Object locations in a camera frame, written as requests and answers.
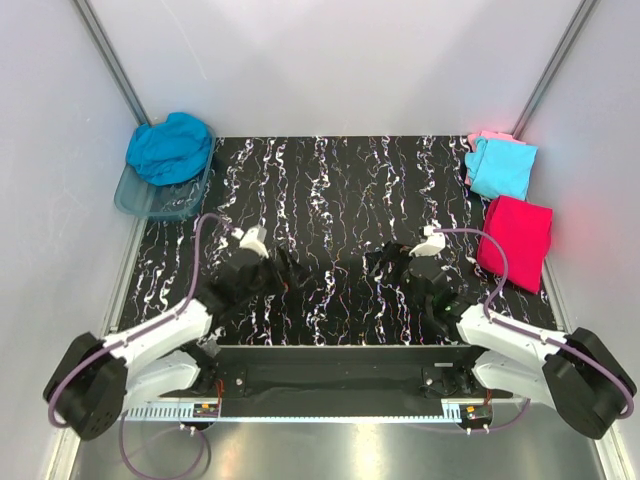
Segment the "blue t shirt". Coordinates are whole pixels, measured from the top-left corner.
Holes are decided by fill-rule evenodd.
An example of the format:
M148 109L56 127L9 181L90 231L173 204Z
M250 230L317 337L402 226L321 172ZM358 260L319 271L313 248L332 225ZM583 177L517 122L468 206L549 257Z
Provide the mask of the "blue t shirt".
M163 123L139 126L130 139L125 160L145 182L171 186L187 182L204 170L213 143L205 123L174 112Z

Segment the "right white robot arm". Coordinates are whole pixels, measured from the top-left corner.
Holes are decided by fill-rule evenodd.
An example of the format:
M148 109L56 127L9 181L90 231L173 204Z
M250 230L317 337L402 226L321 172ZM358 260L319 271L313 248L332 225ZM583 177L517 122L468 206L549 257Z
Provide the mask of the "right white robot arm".
M466 396L502 390L553 409L573 430L600 439L634 411L637 388L593 332L536 328L458 293L437 260L442 234L415 246L388 242L366 256L369 274L399 287L439 339L466 345L454 368L456 391Z

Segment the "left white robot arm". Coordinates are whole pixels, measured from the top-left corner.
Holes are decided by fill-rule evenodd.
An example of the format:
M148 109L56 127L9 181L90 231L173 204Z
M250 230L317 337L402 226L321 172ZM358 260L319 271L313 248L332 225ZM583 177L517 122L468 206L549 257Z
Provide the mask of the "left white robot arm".
M300 288L310 276L283 248L275 257L241 248L167 312L104 338L77 336L43 391L50 423L93 440L125 411L165 393L208 394L216 353L206 343L215 330L253 299Z

